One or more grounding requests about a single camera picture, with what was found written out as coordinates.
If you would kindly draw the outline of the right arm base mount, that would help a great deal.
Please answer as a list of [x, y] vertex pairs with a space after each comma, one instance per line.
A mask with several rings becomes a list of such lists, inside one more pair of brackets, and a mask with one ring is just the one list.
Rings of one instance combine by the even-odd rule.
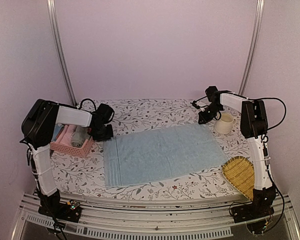
[[252, 203], [233, 202], [229, 207], [229, 214], [235, 223], [246, 222], [274, 214], [272, 206], [254, 208]]

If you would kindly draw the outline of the green towel with panda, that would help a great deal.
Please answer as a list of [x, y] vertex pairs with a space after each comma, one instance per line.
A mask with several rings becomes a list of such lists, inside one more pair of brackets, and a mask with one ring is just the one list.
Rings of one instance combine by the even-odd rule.
[[81, 148], [88, 138], [88, 129], [86, 127], [77, 126], [71, 137], [71, 146], [74, 148]]

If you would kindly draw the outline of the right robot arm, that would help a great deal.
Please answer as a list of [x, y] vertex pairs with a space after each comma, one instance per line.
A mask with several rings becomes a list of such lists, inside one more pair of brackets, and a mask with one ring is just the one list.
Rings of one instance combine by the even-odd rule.
[[270, 157], [268, 153], [268, 119], [263, 100], [250, 99], [229, 90], [218, 90], [209, 86], [205, 90], [209, 104], [200, 106], [194, 100], [191, 104], [199, 110], [198, 123], [206, 124], [211, 120], [220, 120], [225, 107], [240, 113], [240, 132], [246, 139], [250, 158], [235, 156], [222, 166], [222, 173], [227, 181], [248, 200], [260, 199], [249, 206], [252, 218], [259, 218], [268, 210], [270, 195], [276, 190], [270, 180]]

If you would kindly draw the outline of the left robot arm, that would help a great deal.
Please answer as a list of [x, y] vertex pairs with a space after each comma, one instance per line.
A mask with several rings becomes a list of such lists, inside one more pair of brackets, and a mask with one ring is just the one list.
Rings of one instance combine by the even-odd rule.
[[56, 124], [74, 125], [90, 130], [94, 141], [109, 140], [114, 136], [110, 122], [115, 111], [101, 103], [93, 112], [74, 106], [38, 99], [21, 124], [23, 139], [32, 152], [30, 163], [34, 163], [37, 188], [41, 194], [50, 197], [58, 192], [50, 163], [50, 142]]

